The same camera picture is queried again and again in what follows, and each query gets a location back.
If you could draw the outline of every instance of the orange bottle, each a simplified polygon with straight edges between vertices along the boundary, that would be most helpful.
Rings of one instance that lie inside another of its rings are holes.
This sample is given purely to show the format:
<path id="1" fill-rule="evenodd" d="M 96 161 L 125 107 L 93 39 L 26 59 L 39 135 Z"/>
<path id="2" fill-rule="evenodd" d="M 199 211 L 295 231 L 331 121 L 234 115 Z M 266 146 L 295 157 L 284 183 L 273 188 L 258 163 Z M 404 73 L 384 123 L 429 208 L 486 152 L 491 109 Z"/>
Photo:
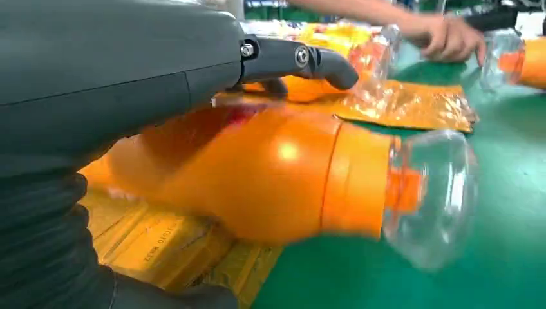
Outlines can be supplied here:
<path id="1" fill-rule="evenodd" d="M 216 217 L 251 241 L 383 231 L 414 264 L 437 268 L 467 225 L 472 158 L 452 131 L 402 143 L 324 114 L 224 106 L 121 140 L 81 172 L 90 186 Z"/>

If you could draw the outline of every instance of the human hand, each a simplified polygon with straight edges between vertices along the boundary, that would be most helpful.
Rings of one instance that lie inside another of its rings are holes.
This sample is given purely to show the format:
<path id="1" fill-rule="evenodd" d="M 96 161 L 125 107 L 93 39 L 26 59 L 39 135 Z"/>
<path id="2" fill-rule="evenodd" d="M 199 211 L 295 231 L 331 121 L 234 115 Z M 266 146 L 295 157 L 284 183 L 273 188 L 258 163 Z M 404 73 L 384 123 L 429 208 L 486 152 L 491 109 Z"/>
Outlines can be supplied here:
<path id="1" fill-rule="evenodd" d="M 466 61 L 476 53 L 478 64 L 485 61 L 484 36 L 459 17 L 414 15 L 399 24 L 402 35 L 433 61 Z"/>

